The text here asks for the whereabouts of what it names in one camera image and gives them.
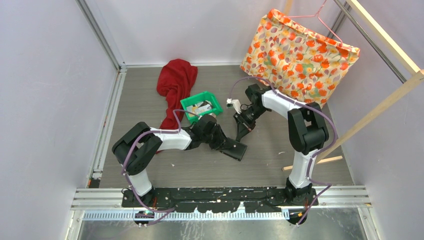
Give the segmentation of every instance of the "white wall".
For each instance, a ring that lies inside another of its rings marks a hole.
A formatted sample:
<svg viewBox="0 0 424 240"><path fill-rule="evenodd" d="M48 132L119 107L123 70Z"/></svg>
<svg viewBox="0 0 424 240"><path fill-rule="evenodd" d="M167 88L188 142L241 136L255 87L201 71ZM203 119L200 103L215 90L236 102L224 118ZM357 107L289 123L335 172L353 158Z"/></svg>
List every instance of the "white wall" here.
<svg viewBox="0 0 424 240"><path fill-rule="evenodd" d="M0 73L0 239L63 239L116 71L74 0L10 0Z"/></svg>
<svg viewBox="0 0 424 240"><path fill-rule="evenodd" d="M387 0L384 6L378 0L360 2L418 66L424 68L424 33L420 31L424 2ZM401 82L349 20L339 35L361 48L359 60L328 102L341 136ZM399 62L395 64L407 78L411 76ZM423 92L424 84L421 84L343 145L355 183L364 184L368 190L382 239L423 238Z"/></svg>
<svg viewBox="0 0 424 240"><path fill-rule="evenodd" d="M324 0L297 0L291 15L313 15ZM261 17L283 10L285 0L91 0L99 9L103 31L128 65L241 62ZM332 26L339 8L329 0L321 18ZM328 30L318 19L298 18L318 33Z"/></svg>

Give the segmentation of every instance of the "wooden stick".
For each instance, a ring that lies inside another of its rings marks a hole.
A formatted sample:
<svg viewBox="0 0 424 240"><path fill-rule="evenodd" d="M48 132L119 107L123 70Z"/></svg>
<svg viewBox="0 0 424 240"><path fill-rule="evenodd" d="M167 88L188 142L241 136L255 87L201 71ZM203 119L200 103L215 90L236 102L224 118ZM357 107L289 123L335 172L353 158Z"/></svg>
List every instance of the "wooden stick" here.
<svg viewBox="0 0 424 240"><path fill-rule="evenodd" d="M380 104L378 104L373 110L371 110L367 115L365 115L361 120L359 120L343 136L337 139L337 141L335 141L335 144L332 147L318 155L316 159L319 161L325 158L328 154L330 154L332 151L334 151L336 148L346 142L346 140L348 140L357 132L359 132L359 130L364 128L372 120L374 120L384 111L386 111L390 106L396 103L399 99L403 98L422 82L424 82L424 70L420 70L415 73L410 79L408 79L408 81L406 81L404 84L402 84L402 86L400 86L392 94L386 97L386 99L380 102Z"/></svg>
<svg viewBox="0 0 424 240"><path fill-rule="evenodd" d="M402 50L402 48L389 36L389 34L377 23L376 20L365 10L357 0L346 0L352 9L365 21L378 38L388 47L390 52L402 63L410 72L415 74L420 68L414 61Z"/></svg>
<svg viewBox="0 0 424 240"><path fill-rule="evenodd" d="M284 15L286 16L289 15L290 10L292 9L292 3L293 3L293 0L285 0L284 10L282 11Z"/></svg>
<svg viewBox="0 0 424 240"><path fill-rule="evenodd" d="M329 157L329 158L326 158L326 159L322 159L321 161L317 162L316 164L325 164L325 163L334 162L334 161L341 160L341 159L343 159L342 156ZM282 168L282 170L287 171L287 170L290 170L292 168L293 168L293 166L285 166L285 167Z"/></svg>

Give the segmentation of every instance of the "gray mat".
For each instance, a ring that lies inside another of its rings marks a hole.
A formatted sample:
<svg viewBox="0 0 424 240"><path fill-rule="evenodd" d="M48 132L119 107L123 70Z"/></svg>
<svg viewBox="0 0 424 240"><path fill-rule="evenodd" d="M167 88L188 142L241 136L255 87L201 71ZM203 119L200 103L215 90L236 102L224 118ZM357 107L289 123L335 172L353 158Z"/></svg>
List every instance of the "gray mat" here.
<svg viewBox="0 0 424 240"><path fill-rule="evenodd" d="M110 138L101 188L123 188L127 183L120 175L121 166L111 152L113 144L138 122L146 122L158 128L165 118L167 103L165 97L156 92L160 67L130 68L127 72L123 91ZM217 116L224 133L236 137L234 110L226 109L226 100L234 82L246 74L238 66L200 66L191 95L209 91L214 93L224 109ZM248 104L245 89L257 83L255 80L242 81L233 91L233 99ZM327 107L323 109L330 114ZM183 126L189 122L184 117ZM243 159L237 161L207 144L199 148L181 151L165 150L157 154L147 173L155 187L232 187L232 186L284 186L290 171L282 167L293 164L294 150L289 142L287 120L275 112L264 113L257 121L256 128L242 139L248 145ZM341 148L328 157L342 155ZM346 161L316 165L313 170L316 180L338 185L352 185Z"/></svg>

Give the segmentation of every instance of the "metal floor plate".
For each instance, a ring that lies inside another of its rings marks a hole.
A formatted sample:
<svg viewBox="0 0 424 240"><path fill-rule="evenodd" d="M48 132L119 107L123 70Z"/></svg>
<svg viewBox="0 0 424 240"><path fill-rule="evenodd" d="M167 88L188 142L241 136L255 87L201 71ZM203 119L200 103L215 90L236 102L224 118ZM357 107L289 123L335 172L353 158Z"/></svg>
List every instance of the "metal floor plate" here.
<svg viewBox="0 0 424 240"><path fill-rule="evenodd" d="M133 221L83 220L80 240L367 239L357 208L313 208L299 228L286 220L167 220L138 228Z"/></svg>

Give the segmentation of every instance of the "red cloth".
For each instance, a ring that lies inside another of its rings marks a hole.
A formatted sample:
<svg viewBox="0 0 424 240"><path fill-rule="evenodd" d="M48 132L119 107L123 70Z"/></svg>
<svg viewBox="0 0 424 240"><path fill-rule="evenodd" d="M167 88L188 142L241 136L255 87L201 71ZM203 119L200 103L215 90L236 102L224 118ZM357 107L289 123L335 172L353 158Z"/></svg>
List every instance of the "red cloth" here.
<svg viewBox="0 0 424 240"><path fill-rule="evenodd" d="M195 84L197 75L198 68L182 59L171 60L162 68L156 90L161 96L166 97L168 108L160 129L178 129L178 123L172 111L181 109L180 100L190 97L190 91ZM181 121L184 112L178 111L176 115Z"/></svg>

